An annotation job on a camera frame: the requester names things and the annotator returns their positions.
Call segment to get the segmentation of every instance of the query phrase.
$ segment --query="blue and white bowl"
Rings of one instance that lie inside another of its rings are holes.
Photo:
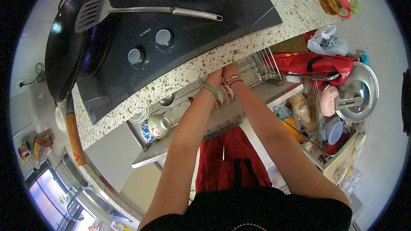
[[[150,133],[148,130],[148,121],[145,121],[141,123],[141,135],[143,136],[143,139],[147,141],[148,143],[152,143],[156,141],[157,139]]]

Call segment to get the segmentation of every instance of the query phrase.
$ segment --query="electrical outlet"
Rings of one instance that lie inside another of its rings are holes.
[[[17,86],[18,89],[20,88],[20,83],[22,83],[22,82],[24,83],[24,79],[17,80],[16,86]]]

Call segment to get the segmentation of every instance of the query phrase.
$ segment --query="black shirt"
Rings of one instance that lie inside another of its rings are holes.
[[[199,193],[184,215],[159,217],[142,230],[348,230],[351,217],[338,200],[241,187]]]

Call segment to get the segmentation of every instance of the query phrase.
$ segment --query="power cord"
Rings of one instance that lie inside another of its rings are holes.
[[[19,87],[23,87],[25,85],[32,84],[34,81],[42,82],[42,81],[46,80],[46,78],[44,77],[44,74],[46,73],[46,70],[44,68],[44,64],[38,63],[38,64],[36,64],[35,68],[36,68],[37,78],[35,78],[32,82],[28,82],[28,83],[20,82],[20,84],[18,85]]]

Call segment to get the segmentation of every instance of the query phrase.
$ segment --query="wooden handle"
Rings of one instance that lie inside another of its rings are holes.
[[[77,166],[85,165],[87,164],[87,161],[85,160],[83,147],[81,146],[79,131],[77,130],[76,115],[74,113],[66,114],[66,124],[74,160],[76,161]]]

